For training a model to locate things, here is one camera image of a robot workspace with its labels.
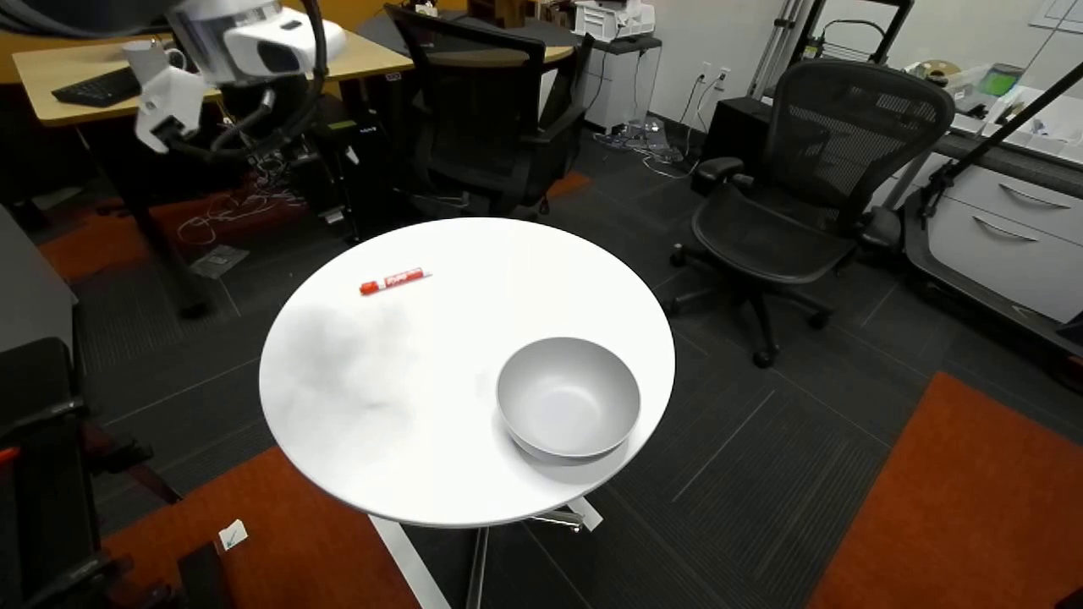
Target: chair base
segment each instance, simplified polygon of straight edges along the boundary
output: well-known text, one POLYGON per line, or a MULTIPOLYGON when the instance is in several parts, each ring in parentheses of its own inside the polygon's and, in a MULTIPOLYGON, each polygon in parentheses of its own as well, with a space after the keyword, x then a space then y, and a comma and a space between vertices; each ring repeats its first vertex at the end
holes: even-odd
MULTIPOLYGON (((690 264, 690 262, 699 264, 699 268, 715 268, 715 271, 720 271, 720 276, 728 276, 728 279, 736 282, 736 287, 739 287, 736 303, 739 303, 739 304, 748 304, 751 315, 755 315, 755 348, 751 348, 751 361, 755 361, 757 369, 767 369, 767 367, 778 361, 778 343, 775 343, 775 330, 773 330, 767 297, 781 297, 781 303, 791 303, 791 304, 807 309, 807 311, 810 311, 810 315, 807 315, 807 325, 814 330, 814 333, 825 330, 830 320, 834 320, 834 311, 830 311, 825 304, 820 304, 820 303, 812 303, 812 297, 807 297, 807 294, 781 292, 781 287, 761 285, 761 282, 755 282, 755 279, 736 276, 730 268, 720 268, 707 251, 696 251, 696 246, 687 246, 687 243, 672 243, 672 251, 671 251, 671 268, 684 268, 684 264, 690 264)), ((715 294, 719 294, 719 287, 707 287, 707 292, 699 287, 699 292, 687 292, 687 294, 671 294, 671 297, 662 303, 662 311, 667 311, 667 320, 676 320, 679 309, 687 309, 687 304, 695 304, 695 303, 707 303, 707 297, 715 297, 715 294)))

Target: mesh chair back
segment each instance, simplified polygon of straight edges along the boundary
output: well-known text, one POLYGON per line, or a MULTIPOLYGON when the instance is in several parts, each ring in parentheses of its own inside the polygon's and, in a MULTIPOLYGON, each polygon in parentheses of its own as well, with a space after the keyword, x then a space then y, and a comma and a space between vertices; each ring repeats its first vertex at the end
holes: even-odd
POLYGON ((421 73, 431 156, 479 175, 506 171, 537 128, 544 44, 408 12, 394 22, 421 73))
POLYGON ((904 73, 858 62, 801 62, 775 88, 765 182, 837 209, 857 235, 867 199, 950 126, 954 101, 904 73))

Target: pen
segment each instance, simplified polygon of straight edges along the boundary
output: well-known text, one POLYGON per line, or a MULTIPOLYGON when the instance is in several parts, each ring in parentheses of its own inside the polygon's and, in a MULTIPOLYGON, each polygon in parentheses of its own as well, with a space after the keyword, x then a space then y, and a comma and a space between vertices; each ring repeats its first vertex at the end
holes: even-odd
POLYGON ((361 294, 369 297, 369 294, 379 294, 379 292, 389 292, 397 285, 408 285, 408 282, 421 282, 421 279, 428 279, 428 271, 413 268, 413 271, 403 271, 403 276, 389 276, 384 282, 367 282, 361 294))

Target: round white table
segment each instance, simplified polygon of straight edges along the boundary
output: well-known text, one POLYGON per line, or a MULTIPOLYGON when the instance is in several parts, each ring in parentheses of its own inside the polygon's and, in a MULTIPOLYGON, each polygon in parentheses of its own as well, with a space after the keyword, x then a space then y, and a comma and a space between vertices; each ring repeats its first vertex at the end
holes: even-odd
POLYGON ((289 462, 337 502, 421 527, 490 527, 587 497, 657 430, 672 335, 608 251, 522 219, 437 219, 312 276, 271 325, 261 403, 289 462), (428 279, 359 294, 361 282, 428 279), (596 462, 522 450, 496 418, 502 361, 549 335, 592 338, 638 384, 638 420, 596 462))

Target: stainless steel bowl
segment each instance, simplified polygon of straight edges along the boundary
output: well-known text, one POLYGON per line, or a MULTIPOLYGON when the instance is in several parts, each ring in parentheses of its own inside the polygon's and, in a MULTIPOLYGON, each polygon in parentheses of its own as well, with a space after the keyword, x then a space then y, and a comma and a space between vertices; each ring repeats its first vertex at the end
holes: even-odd
POLYGON ((627 440, 638 418, 629 367, 587 338, 541 338, 519 348, 496 376, 504 430, 553 456, 599 456, 627 440))

